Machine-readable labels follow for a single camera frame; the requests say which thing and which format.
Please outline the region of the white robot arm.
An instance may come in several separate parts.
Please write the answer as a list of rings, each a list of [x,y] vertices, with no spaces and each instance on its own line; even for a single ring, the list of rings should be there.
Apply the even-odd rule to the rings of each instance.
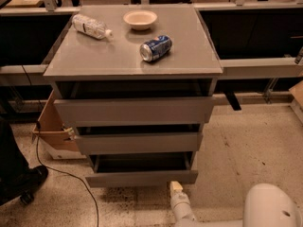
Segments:
[[[258,183],[249,190],[242,219],[215,222],[200,222],[196,218],[188,195],[179,182],[171,182],[169,190],[174,227],[303,227],[297,205],[283,190],[272,184]]]

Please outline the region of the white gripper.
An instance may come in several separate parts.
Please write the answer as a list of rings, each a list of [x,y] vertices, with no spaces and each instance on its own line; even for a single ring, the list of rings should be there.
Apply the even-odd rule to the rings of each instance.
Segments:
[[[170,206],[175,216],[175,220],[187,219],[196,221],[196,217],[192,211],[190,200],[183,191],[183,186],[179,182],[172,181],[169,184],[170,191]]]

